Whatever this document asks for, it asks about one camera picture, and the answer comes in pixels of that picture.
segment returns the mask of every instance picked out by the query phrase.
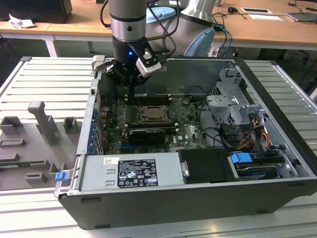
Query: warning label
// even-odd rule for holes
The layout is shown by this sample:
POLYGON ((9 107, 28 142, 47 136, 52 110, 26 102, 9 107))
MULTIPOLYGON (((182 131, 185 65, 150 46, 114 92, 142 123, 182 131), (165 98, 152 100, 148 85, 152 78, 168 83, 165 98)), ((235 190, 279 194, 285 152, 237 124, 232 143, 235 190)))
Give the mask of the warning label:
POLYGON ((118 187, 158 186, 155 159, 119 160, 118 187))

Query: blue tab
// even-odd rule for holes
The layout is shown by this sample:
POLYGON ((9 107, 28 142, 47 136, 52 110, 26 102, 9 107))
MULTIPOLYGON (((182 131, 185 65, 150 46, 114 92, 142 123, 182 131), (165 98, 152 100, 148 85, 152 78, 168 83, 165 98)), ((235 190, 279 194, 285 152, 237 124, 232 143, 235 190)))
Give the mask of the blue tab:
POLYGON ((68 172, 58 172, 55 175, 56 182, 66 182, 68 181, 68 172))
POLYGON ((253 162, 249 153, 234 153, 231 155, 233 163, 251 163, 253 162))

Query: black wire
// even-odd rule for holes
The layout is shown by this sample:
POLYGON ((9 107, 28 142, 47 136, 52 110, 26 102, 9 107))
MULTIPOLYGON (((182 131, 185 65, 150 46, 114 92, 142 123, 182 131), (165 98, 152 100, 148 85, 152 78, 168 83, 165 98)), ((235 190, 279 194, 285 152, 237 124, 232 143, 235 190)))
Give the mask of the black wire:
POLYGON ((167 35, 149 37, 147 38, 148 41, 160 40, 160 39, 169 37, 177 31, 178 24, 179 24, 179 15, 180 15, 179 0, 176 0, 176 3, 177 3, 177 20, 176 20, 175 29, 171 33, 167 33, 167 35))
POLYGON ((305 77, 307 76, 307 74, 312 70, 313 66, 315 65, 315 63, 317 63, 317 59, 314 61, 314 63, 312 64, 312 66, 310 66, 310 68, 305 72, 304 76, 302 77, 301 81, 299 82, 298 85, 301 85, 301 83, 303 82, 303 80, 305 79, 305 77))
POLYGON ((102 25, 104 27, 110 27, 110 24, 106 24, 104 22, 104 17, 103 17, 104 9, 105 9, 105 6, 107 5, 107 3, 108 3, 108 0, 105 0, 103 6, 100 9, 100 22, 102 23, 102 25))
MULTIPOLYGON (((161 23, 161 21, 158 19, 158 17, 155 15, 155 13, 153 12, 152 8, 150 7, 150 5, 148 4, 148 8, 150 10, 150 12, 152 13, 153 17, 155 18, 156 21, 158 21, 159 25, 161 26, 161 28, 163 29, 164 33, 166 33, 168 35, 168 31, 166 30, 166 28, 163 26, 163 24, 161 23)), ((175 51, 176 51, 176 43, 173 40, 173 38, 169 35, 168 38, 170 39, 170 41, 173 44, 173 50, 169 51, 169 53, 166 54, 167 57, 170 57, 175 51)))

